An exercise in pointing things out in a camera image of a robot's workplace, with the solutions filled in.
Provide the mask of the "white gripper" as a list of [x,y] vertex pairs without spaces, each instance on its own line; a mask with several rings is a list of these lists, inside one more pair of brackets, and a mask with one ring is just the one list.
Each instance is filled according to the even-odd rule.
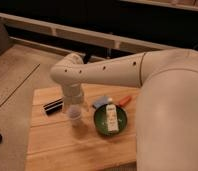
[[82,104],[84,102],[84,92],[80,84],[63,85],[62,93],[66,106]]

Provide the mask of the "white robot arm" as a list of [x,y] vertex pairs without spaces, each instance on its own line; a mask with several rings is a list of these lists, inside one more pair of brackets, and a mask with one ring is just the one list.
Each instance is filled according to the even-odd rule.
[[143,52],[85,64],[75,54],[51,69],[67,105],[83,102],[83,83],[138,87],[138,171],[198,171],[198,51]]

